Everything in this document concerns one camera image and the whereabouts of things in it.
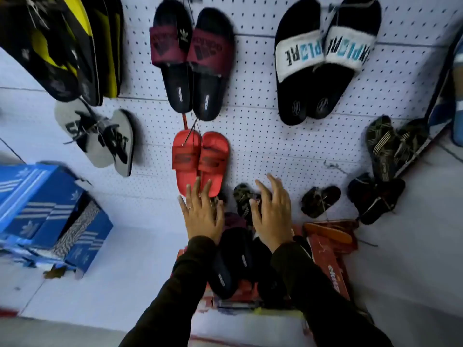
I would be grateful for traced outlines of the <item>person's right hand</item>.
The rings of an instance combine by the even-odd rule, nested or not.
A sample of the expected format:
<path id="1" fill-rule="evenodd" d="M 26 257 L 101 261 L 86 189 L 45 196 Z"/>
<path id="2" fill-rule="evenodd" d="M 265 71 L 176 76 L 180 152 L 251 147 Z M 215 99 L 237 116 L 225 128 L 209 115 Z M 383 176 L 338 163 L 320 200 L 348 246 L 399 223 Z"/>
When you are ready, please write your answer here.
<path id="1" fill-rule="evenodd" d="M 281 182 L 281 202 L 272 203 L 272 190 L 259 180 L 255 180 L 255 183 L 262 196 L 262 227 L 256 232 L 262 243 L 273 253 L 281 245 L 293 241 L 290 196 Z"/>

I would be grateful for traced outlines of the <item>person's left forearm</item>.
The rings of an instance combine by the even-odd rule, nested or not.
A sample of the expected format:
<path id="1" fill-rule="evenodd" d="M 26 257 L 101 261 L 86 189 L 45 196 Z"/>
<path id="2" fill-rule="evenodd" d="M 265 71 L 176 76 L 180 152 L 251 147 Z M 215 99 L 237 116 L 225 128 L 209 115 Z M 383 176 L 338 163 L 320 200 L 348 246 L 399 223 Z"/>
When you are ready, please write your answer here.
<path id="1" fill-rule="evenodd" d="M 190 239 L 169 279 L 118 347 L 188 347 L 191 321 L 216 252 L 209 237 Z"/>

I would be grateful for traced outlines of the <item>person's right forearm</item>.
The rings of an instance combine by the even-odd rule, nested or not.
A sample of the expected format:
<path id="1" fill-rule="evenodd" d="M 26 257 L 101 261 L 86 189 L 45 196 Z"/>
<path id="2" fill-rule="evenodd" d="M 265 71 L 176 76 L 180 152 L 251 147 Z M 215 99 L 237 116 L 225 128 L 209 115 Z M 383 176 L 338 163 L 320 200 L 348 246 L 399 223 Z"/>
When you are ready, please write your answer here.
<path id="1" fill-rule="evenodd" d="M 284 242 L 276 248 L 271 265 L 294 307 L 304 314 L 317 347 L 393 347 L 384 332 L 334 289 L 297 242 Z"/>

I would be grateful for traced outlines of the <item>camouflage patterned sandal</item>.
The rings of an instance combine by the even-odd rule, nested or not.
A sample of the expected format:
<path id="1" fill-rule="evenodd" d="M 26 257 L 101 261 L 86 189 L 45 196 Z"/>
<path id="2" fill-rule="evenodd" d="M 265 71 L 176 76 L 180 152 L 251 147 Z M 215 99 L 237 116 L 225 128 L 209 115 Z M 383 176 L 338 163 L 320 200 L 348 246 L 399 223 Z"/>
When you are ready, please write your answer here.
<path id="1" fill-rule="evenodd" d="M 254 199 L 258 205 L 259 213 L 262 212 L 262 196 L 260 193 L 253 192 L 246 183 L 238 184 L 233 190 L 233 196 L 237 204 L 237 213 L 242 217 L 248 228 L 253 228 L 252 211 L 250 199 Z"/>

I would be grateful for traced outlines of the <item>small dark sandal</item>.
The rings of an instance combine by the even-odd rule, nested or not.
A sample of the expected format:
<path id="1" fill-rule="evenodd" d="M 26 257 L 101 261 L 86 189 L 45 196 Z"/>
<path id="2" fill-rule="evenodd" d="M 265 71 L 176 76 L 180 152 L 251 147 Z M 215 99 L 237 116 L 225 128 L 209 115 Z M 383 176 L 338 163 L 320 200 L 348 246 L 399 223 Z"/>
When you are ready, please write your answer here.
<path id="1" fill-rule="evenodd" d="M 316 219 L 332 207 L 341 197 L 341 190 L 338 186 L 326 188 L 312 187 L 301 199 L 301 211 L 311 219 Z"/>

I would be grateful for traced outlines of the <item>plain black slide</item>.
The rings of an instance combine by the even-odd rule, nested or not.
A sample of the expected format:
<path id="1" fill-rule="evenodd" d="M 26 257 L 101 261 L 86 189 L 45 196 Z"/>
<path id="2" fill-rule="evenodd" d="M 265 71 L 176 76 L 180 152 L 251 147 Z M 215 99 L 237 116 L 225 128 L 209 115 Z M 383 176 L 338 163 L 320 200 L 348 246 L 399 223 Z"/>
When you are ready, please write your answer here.
<path id="1" fill-rule="evenodd" d="M 253 284 L 256 266 L 252 251 L 252 233 L 246 227 L 231 227 L 222 232 L 207 281 L 220 299 L 231 298 L 241 281 Z"/>

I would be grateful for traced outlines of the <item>orange slipper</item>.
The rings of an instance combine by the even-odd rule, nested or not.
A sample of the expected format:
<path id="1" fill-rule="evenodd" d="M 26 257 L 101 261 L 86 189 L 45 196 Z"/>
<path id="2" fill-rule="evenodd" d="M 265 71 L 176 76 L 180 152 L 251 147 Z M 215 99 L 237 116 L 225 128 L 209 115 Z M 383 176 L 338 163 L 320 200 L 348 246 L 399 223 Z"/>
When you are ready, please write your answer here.
<path id="1" fill-rule="evenodd" d="M 307 234 L 316 234 L 338 243 L 351 244 L 353 242 L 352 236 L 349 233 L 336 228 L 320 225 L 319 223 L 305 222 L 302 225 L 302 229 Z"/>

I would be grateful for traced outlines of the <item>grey flip-flop with black print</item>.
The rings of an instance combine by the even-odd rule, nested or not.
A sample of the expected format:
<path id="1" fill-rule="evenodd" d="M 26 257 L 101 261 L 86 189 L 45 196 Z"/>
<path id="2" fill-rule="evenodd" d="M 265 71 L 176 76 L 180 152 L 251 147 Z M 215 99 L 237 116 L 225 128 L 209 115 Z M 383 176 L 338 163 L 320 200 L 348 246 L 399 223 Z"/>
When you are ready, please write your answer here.
<path id="1" fill-rule="evenodd" d="M 82 99 L 71 102 L 56 101 L 55 119 L 70 141 L 76 144 L 95 168 L 106 168 L 114 157 L 100 134 L 101 116 L 98 116 Z"/>
<path id="2" fill-rule="evenodd" d="M 116 172 L 124 178 L 130 177 L 135 148 L 135 133 L 130 112 L 115 110 L 113 116 L 105 121 L 102 135 L 113 156 Z"/>

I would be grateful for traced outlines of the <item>red shoe box with white print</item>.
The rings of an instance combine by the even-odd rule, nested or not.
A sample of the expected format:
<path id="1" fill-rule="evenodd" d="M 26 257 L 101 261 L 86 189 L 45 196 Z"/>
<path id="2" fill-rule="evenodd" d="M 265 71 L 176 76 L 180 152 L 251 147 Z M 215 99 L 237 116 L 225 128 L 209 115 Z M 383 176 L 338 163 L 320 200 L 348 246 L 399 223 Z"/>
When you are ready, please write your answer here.
<path id="1" fill-rule="evenodd" d="M 330 280 L 333 288 L 350 301 L 350 295 L 344 282 L 342 270 L 337 261 L 329 239 L 313 234 L 306 237 L 311 248 L 312 259 Z"/>

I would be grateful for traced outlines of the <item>dark slipper pair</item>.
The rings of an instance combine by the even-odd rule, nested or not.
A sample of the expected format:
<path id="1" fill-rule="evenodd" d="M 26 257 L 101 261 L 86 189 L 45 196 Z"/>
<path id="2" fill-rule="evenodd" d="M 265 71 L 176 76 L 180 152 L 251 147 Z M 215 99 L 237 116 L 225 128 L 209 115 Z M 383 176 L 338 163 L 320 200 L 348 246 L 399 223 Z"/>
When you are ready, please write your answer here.
<path id="1" fill-rule="evenodd" d="M 394 211 L 405 188 L 406 182 L 400 178 L 384 182 L 363 173 L 350 181 L 347 197 L 358 211 L 358 221 L 372 225 L 383 214 Z"/>

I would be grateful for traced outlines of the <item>dark patterned sandal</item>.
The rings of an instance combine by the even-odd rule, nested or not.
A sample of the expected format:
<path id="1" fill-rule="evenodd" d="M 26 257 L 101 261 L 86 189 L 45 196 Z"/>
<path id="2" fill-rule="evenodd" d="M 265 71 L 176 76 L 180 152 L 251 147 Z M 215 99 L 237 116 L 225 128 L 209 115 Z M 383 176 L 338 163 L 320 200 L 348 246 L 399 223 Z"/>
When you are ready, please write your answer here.
<path id="1" fill-rule="evenodd" d="M 407 122 L 395 131 L 393 157 L 397 169 L 412 160 L 429 137 L 429 129 L 424 118 Z"/>
<path id="2" fill-rule="evenodd" d="M 365 143 L 372 163 L 373 176 L 379 182 L 389 182 L 396 174 L 396 138 L 389 116 L 378 117 L 366 129 Z"/>

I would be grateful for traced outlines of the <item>blue striped shoe box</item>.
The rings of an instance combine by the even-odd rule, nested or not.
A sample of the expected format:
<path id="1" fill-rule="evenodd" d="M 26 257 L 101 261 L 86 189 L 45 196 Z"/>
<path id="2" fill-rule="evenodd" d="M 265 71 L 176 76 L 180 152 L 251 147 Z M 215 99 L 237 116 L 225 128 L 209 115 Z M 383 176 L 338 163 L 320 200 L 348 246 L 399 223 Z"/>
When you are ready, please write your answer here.
<path id="1" fill-rule="evenodd" d="M 53 247 L 85 193 L 57 165 L 0 165 L 0 243 Z"/>

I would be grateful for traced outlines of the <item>black hang tag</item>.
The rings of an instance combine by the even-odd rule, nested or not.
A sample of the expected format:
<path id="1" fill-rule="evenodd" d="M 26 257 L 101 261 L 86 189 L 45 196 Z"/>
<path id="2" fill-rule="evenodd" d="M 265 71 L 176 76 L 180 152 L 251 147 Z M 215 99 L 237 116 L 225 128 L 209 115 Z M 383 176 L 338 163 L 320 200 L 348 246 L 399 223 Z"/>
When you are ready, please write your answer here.
<path id="1" fill-rule="evenodd" d="M 192 25 L 188 22 L 177 21 L 178 45 L 183 53 L 187 53 L 192 35 Z"/>

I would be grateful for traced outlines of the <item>black and yellow flip-flop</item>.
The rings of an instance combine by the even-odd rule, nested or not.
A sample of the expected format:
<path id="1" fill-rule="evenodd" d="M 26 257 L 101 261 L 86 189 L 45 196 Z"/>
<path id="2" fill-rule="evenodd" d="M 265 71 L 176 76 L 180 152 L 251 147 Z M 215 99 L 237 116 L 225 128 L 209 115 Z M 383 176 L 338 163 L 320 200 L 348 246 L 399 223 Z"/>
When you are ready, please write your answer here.
<path id="1" fill-rule="evenodd" d="M 81 0 L 95 44 L 100 94 L 115 99 L 122 83 L 124 15 L 120 0 Z"/>
<path id="2" fill-rule="evenodd" d="M 84 0 L 0 0 L 0 48 L 55 100 L 100 106 L 94 19 Z"/>

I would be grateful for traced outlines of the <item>black metal rack bar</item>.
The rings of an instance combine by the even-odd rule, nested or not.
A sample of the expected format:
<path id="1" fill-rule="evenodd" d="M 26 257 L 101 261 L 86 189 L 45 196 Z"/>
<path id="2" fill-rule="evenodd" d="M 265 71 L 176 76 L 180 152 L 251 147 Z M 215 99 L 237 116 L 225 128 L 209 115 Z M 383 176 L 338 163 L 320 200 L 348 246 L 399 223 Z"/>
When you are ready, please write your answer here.
<path id="1" fill-rule="evenodd" d="M 423 118 L 429 129 L 428 140 L 423 146 L 434 139 L 431 135 L 432 127 L 443 125 L 445 128 L 450 125 L 451 141 L 457 147 L 463 148 L 463 24 L 448 48 L 434 93 Z M 398 169 L 396 176 L 402 174 L 403 170 L 419 157 L 421 148 L 412 160 Z"/>

